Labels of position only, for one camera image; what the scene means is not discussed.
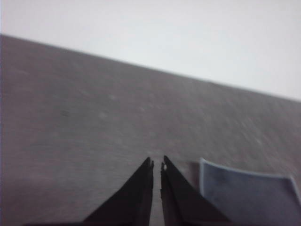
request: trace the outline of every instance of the white wall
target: white wall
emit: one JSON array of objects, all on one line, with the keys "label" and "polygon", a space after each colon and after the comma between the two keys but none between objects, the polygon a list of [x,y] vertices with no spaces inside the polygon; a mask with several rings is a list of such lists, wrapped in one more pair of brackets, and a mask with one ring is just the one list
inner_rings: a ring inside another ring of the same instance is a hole
[{"label": "white wall", "polygon": [[2,0],[1,32],[301,100],[300,0]]}]

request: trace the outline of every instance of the gray surface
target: gray surface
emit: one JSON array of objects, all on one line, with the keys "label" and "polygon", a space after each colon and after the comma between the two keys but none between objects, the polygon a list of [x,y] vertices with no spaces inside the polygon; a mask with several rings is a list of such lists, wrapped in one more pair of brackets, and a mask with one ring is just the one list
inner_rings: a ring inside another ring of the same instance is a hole
[{"label": "gray surface", "polygon": [[201,194],[232,222],[300,226],[301,205],[290,177],[253,173],[201,159]]},{"label": "gray surface", "polygon": [[301,187],[301,103],[8,37],[1,51],[4,226],[82,220],[146,156],[152,226],[164,154],[194,186],[204,157]]}]

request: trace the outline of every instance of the gray table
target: gray table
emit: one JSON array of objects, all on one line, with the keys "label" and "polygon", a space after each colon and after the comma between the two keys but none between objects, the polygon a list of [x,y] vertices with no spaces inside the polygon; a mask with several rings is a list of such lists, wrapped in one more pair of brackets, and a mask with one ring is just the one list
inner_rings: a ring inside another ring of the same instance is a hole
[{"label": "gray table", "polygon": [[195,187],[199,157],[301,187],[301,103],[7,36],[1,59],[1,225],[80,221],[147,156],[151,226],[164,154]]}]

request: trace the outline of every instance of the white background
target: white background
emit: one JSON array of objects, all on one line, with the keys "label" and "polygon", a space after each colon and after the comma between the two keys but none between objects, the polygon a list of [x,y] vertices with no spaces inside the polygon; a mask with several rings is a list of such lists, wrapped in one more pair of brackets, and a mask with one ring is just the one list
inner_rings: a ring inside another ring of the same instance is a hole
[{"label": "white background", "polygon": [[2,0],[1,32],[301,100],[300,0]]}]

